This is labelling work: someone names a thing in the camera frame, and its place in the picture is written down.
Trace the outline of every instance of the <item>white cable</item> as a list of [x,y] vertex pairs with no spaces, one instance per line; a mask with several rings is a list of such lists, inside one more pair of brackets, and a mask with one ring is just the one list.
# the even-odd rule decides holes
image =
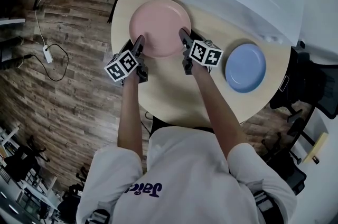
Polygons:
[[42,38],[42,41],[43,41],[43,45],[45,46],[45,45],[46,45],[46,43],[45,43],[45,41],[44,41],[44,38],[43,38],[43,36],[42,36],[42,33],[41,33],[41,29],[40,29],[39,21],[37,20],[37,16],[36,16],[36,10],[35,10],[35,19],[36,19],[37,27],[39,28],[39,32],[40,32],[40,36],[41,36],[41,38]]

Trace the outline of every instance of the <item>person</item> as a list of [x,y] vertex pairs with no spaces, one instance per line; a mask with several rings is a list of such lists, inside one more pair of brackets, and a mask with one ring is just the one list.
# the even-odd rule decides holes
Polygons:
[[105,208],[114,224],[266,223],[256,204],[257,192],[279,209],[282,220],[273,213],[273,223],[290,221],[296,208],[293,191],[246,143],[207,69],[194,63],[192,73],[214,134],[175,126],[158,129],[149,139],[143,174],[139,78],[134,71],[123,87],[117,147],[96,152],[78,224],[98,208]]

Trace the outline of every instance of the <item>t-shirt sleeve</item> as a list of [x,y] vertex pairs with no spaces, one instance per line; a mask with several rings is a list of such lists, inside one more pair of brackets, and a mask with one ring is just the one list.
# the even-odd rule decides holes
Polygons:
[[238,182],[250,190],[261,182],[262,190],[277,203],[284,223],[288,223],[297,205],[296,195],[289,185],[258,156],[248,143],[236,145],[228,155],[228,166]]
[[142,176],[139,156],[124,148],[110,146],[98,150],[92,160],[76,215],[77,224],[107,204],[110,215],[123,192]]

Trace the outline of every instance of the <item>black cable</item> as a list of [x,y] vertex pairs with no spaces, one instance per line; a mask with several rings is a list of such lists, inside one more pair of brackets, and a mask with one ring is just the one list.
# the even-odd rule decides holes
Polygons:
[[141,124],[143,125],[143,127],[148,131],[149,135],[150,135],[150,131],[148,130],[148,128],[142,123],[141,121]]
[[148,117],[147,117],[147,113],[149,113],[149,112],[147,112],[147,111],[146,111],[146,113],[145,113],[144,117],[146,117],[148,120],[154,120],[154,119],[150,119],[150,118],[148,118]]
[[37,60],[39,61],[39,63],[43,66],[44,70],[46,71],[47,76],[48,76],[51,80],[57,82],[57,81],[62,80],[62,79],[64,78],[64,76],[65,76],[65,73],[66,73],[67,67],[68,67],[68,63],[69,63],[69,57],[68,57],[67,52],[66,52],[62,47],[60,47],[58,44],[51,44],[51,45],[49,45],[49,46],[47,47],[47,49],[50,48],[50,47],[53,46],[53,45],[57,45],[59,48],[61,48],[62,51],[63,51],[63,52],[66,54],[66,56],[67,56],[67,65],[65,66],[65,70],[64,70],[64,73],[63,73],[62,78],[60,78],[60,79],[52,79],[52,78],[49,76],[46,67],[43,65],[43,63],[40,61],[40,59],[39,59],[37,56],[35,56],[35,55],[31,55],[31,56],[36,57]]

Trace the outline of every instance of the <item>blue plate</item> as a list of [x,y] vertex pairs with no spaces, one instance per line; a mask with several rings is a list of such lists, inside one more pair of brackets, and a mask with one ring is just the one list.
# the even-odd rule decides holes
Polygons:
[[243,44],[230,54],[226,65],[226,80],[237,92],[255,90],[263,81],[266,61],[261,49],[254,44]]

